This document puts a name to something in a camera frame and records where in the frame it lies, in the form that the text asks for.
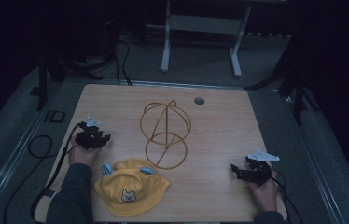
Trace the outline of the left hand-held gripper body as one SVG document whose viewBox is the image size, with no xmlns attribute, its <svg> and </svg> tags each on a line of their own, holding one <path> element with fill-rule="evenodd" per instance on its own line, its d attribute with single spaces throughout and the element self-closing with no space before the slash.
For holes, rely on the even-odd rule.
<svg viewBox="0 0 349 224">
<path fill-rule="evenodd" d="M 103 136 L 103 132 L 99 130 L 100 121 L 87 117 L 85 121 L 79 123 L 79 127 L 82 129 L 77 134 L 76 143 L 85 149 L 92 149 L 93 143 L 98 142 L 99 137 Z"/>
</svg>

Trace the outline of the gold wire hat stand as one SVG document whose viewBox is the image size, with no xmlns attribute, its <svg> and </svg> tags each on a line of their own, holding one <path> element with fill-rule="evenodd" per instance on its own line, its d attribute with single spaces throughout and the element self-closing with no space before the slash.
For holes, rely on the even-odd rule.
<svg viewBox="0 0 349 224">
<path fill-rule="evenodd" d="M 176 100 L 147 104 L 139 120 L 140 131 L 147 139 L 146 158 L 162 170 L 182 165 L 188 156 L 186 138 L 191 127 L 190 116 Z"/>
</svg>

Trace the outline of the person's left hand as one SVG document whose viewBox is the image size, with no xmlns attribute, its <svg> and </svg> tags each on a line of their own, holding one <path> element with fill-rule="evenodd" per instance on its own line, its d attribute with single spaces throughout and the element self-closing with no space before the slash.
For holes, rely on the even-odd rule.
<svg viewBox="0 0 349 224">
<path fill-rule="evenodd" d="M 73 136 L 71 140 L 72 149 L 68 153 L 68 163 L 72 164 L 85 164 L 88 167 L 92 167 L 99 155 L 101 148 L 85 149 L 76 143 L 76 137 Z"/>
</svg>

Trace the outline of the black metal stand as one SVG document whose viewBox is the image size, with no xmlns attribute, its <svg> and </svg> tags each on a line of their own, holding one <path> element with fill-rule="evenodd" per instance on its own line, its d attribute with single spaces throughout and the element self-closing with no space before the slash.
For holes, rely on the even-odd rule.
<svg viewBox="0 0 349 224">
<path fill-rule="evenodd" d="M 288 42 L 277 65 L 274 67 L 272 75 L 257 84 L 246 86 L 244 89 L 256 91 L 282 79 L 283 82 L 278 89 L 278 93 L 282 97 L 289 97 L 292 92 L 295 92 L 293 116 L 295 121 L 301 125 L 304 82 L 311 63 L 312 46 L 310 36 L 305 32 L 297 31 Z"/>
<path fill-rule="evenodd" d="M 65 80 L 63 67 L 67 67 L 87 79 L 102 80 L 102 77 L 94 75 L 91 71 L 112 62 L 114 60 L 114 55 L 104 54 L 102 58 L 103 59 L 98 63 L 81 66 L 74 60 L 66 58 L 64 54 L 60 53 L 58 50 L 54 50 L 47 46 L 42 47 L 38 64 L 38 85 L 33 87 L 31 91 L 31 95 L 38 97 L 37 110 L 41 111 L 48 100 L 48 75 L 50 75 L 54 81 L 63 82 Z"/>
</svg>

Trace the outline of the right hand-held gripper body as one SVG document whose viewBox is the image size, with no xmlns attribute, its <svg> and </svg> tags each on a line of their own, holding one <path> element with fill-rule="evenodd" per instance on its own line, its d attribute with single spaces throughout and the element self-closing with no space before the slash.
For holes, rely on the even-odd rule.
<svg viewBox="0 0 349 224">
<path fill-rule="evenodd" d="M 268 161 L 279 160 L 279 156 L 272 155 L 259 149 L 257 152 L 245 157 L 249 170 L 246 170 L 243 176 L 249 176 L 251 183 L 262 186 L 272 176 L 272 168 L 268 164 Z"/>
</svg>

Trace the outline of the white metal desk frame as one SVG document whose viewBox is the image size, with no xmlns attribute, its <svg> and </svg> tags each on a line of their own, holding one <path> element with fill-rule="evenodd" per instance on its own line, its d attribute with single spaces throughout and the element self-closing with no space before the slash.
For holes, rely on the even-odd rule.
<svg viewBox="0 0 349 224">
<path fill-rule="evenodd" d="M 251 13 L 252 7 L 246 7 L 244 16 L 241 19 L 209 18 L 200 16 L 189 16 L 173 14 L 171 12 L 171 0 L 166 0 L 165 12 L 165 39 L 161 58 L 161 71 L 169 70 L 172 31 L 188 31 L 200 33 L 213 33 L 223 35 L 235 35 L 235 43 L 229 48 L 230 61 L 233 74 L 240 77 L 242 73 L 241 64 L 238 58 L 238 51 L 244 36 L 245 27 Z"/>
</svg>

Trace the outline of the person's right hand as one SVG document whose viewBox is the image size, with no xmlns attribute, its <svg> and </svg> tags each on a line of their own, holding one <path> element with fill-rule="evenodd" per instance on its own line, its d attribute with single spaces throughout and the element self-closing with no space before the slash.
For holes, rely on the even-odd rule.
<svg viewBox="0 0 349 224">
<path fill-rule="evenodd" d="M 258 186 L 256 183 L 247 182 L 246 185 L 251 190 L 256 205 L 261 212 L 271 212 L 277 210 L 277 184 L 276 172 L 272 173 L 272 176 L 262 186 Z"/>
</svg>

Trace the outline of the yellow bear bucket hat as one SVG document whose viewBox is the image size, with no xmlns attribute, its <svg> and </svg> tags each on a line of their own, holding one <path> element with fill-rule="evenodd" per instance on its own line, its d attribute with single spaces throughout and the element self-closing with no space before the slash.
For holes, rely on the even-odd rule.
<svg viewBox="0 0 349 224">
<path fill-rule="evenodd" d="M 131 217 L 156 206 L 170 186 L 154 164 L 144 159 L 118 161 L 94 182 L 94 190 L 114 216 Z"/>
</svg>

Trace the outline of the black rectangular floor bracket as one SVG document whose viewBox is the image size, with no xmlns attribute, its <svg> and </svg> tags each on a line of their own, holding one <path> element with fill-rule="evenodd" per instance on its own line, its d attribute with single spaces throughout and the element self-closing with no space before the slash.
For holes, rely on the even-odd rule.
<svg viewBox="0 0 349 224">
<path fill-rule="evenodd" d="M 60 123 L 64 122 L 65 113 L 63 111 L 58 110 L 49 110 L 44 117 L 44 122 L 52 122 L 52 123 Z"/>
</svg>

